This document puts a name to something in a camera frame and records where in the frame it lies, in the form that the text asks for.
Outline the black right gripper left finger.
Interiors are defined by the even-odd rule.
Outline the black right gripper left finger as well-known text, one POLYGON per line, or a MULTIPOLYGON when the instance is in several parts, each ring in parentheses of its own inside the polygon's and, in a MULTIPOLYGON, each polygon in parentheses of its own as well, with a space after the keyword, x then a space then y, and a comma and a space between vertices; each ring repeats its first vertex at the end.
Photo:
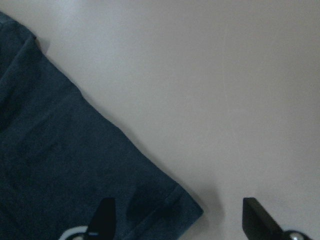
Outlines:
POLYGON ((86 230, 87 240, 113 240, 116 233, 116 201, 101 200, 86 230))

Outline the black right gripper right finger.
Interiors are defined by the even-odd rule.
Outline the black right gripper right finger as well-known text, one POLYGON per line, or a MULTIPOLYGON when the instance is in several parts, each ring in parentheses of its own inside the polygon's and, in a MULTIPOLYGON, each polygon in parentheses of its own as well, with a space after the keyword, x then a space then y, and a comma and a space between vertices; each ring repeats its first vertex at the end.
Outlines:
POLYGON ((242 202, 242 229, 248 240, 279 240, 282 228, 254 197, 242 202))

